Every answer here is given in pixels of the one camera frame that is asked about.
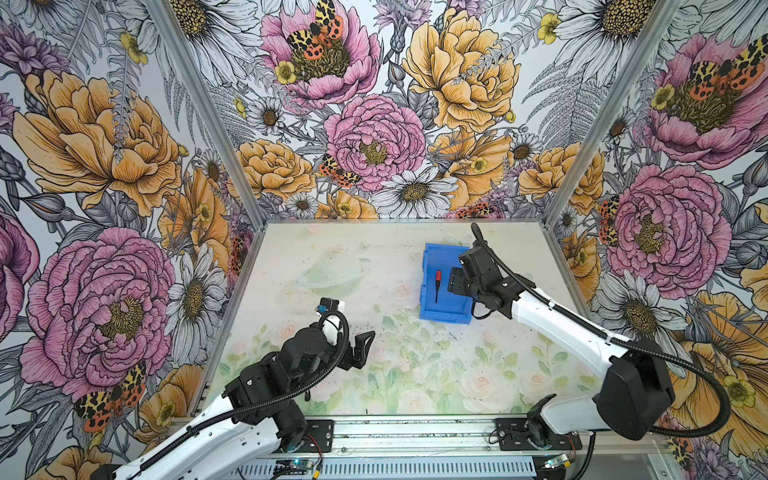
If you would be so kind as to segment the blue plastic bin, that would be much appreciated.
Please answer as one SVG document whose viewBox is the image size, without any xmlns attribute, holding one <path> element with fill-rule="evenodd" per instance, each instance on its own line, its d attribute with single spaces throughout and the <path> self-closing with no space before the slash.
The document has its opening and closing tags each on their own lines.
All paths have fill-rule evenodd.
<svg viewBox="0 0 768 480">
<path fill-rule="evenodd" d="M 449 324 L 469 324 L 472 319 L 472 300 L 448 290 L 451 273 L 454 268 L 461 269 L 459 255 L 468 251 L 467 247 L 427 243 L 422 257 L 422 284 L 420 291 L 421 320 Z M 439 302 L 434 300 L 435 272 L 443 274 Z"/>
</svg>

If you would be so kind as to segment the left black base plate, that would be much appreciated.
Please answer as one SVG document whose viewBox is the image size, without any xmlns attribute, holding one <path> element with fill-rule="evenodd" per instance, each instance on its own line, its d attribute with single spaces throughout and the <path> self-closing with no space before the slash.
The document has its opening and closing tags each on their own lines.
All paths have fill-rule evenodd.
<svg viewBox="0 0 768 480">
<path fill-rule="evenodd" d="M 286 443 L 281 445 L 281 452 L 298 453 L 330 453 L 334 442 L 336 422 L 329 419 L 309 419 L 307 427 L 296 433 Z"/>
</svg>

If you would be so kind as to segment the small board right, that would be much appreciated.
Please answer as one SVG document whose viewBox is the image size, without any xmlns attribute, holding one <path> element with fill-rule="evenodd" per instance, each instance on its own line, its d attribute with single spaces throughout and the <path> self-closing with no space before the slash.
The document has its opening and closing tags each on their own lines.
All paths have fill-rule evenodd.
<svg viewBox="0 0 768 480">
<path fill-rule="evenodd" d="M 569 458 L 569 455 L 565 453 L 550 457 L 542 465 L 544 469 L 568 468 L 570 466 L 571 466 L 571 460 Z"/>
</svg>

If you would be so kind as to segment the red handled screwdriver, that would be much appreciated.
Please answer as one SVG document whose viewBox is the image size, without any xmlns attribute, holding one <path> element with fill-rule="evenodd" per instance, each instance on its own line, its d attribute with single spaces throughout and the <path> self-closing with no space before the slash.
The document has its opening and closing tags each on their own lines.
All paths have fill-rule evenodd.
<svg viewBox="0 0 768 480">
<path fill-rule="evenodd" d="M 435 282 L 434 282 L 434 297 L 435 297 L 434 300 L 435 300 L 435 304 L 437 304 L 439 302 L 439 294 L 440 294 L 440 288 L 441 288 L 441 284 L 442 284 L 442 278 L 443 278 L 442 271 L 438 269 L 435 272 Z"/>
</svg>

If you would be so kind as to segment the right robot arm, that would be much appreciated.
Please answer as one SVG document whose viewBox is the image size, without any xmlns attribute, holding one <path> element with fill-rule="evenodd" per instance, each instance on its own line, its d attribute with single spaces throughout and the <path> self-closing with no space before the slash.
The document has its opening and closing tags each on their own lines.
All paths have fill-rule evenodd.
<svg viewBox="0 0 768 480">
<path fill-rule="evenodd" d="M 599 384 L 577 396 L 549 394 L 526 414 L 531 441 L 548 444 L 554 435 L 610 430 L 642 439 L 671 405 L 674 392 L 658 346 L 633 341 L 563 307 L 523 277 L 504 274 L 495 254 L 475 245 L 458 257 L 448 289 L 558 344 L 588 367 Z"/>
</svg>

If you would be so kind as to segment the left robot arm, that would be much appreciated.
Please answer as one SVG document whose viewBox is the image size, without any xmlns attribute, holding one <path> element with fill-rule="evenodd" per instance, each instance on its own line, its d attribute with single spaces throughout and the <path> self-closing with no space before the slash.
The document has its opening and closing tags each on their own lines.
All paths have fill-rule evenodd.
<svg viewBox="0 0 768 480">
<path fill-rule="evenodd" d="M 295 399 L 335 369 L 362 368 L 375 338 L 351 337 L 342 315 L 296 332 L 280 350 L 245 367 L 186 426 L 128 464 L 98 467 L 94 479 L 217 479 L 247 460 L 297 448 L 308 428 Z"/>
</svg>

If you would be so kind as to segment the green circuit board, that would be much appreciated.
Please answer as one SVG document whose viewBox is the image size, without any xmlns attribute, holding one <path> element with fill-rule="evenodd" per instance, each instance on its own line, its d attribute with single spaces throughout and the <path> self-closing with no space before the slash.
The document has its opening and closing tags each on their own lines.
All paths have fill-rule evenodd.
<svg viewBox="0 0 768 480">
<path fill-rule="evenodd" d="M 309 460 L 305 458 L 278 460 L 272 471 L 272 477 L 277 478 L 285 475 L 308 475 L 314 474 L 320 465 L 319 460 Z"/>
</svg>

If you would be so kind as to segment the aluminium mounting rail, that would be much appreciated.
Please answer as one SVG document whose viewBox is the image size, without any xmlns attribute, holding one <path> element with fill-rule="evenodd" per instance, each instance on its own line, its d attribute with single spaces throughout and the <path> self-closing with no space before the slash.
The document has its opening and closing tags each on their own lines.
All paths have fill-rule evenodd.
<svg viewBox="0 0 768 480">
<path fill-rule="evenodd" d="M 281 452 L 281 440 L 270 420 L 257 426 L 221 422 L 202 430 L 177 446 L 166 458 L 188 468 L 203 460 L 222 460 L 239 466 L 267 458 L 413 458 L 413 457 L 502 457 L 554 456 L 561 453 L 583 455 L 590 435 L 578 434 L 578 451 L 501 451 L 489 442 L 498 415 L 411 415 L 310 417 L 336 422 L 330 453 Z"/>
</svg>

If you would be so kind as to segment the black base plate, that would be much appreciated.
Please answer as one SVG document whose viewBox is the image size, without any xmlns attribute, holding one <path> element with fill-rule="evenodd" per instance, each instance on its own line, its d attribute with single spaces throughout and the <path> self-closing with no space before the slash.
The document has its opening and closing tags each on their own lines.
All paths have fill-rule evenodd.
<svg viewBox="0 0 768 480">
<path fill-rule="evenodd" d="M 501 451 L 573 452 L 582 448 L 578 434 L 558 435 L 543 424 L 524 417 L 496 418 L 489 442 L 498 445 Z"/>
<path fill-rule="evenodd" d="M 309 419 L 307 427 L 296 433 L 286 443 L 281 445 L 281 452 L 298 453 L 330 453 L 334 442 L 336 422 L 329 419 Z"/>
</svg>

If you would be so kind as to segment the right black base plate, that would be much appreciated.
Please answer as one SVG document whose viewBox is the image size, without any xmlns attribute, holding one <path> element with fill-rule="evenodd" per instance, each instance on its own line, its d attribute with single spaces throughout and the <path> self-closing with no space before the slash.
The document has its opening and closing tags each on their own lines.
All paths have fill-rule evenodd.
<svg viewBox="0 0 768 480">
<path fill-rule="evenodd" d="M 543 424 L 524 417 L 496 418 L 489 442 L 498 445 L 501 451 L 573 452 L 582 448 L 578 434 L 558 435 Z"/>
</svg>

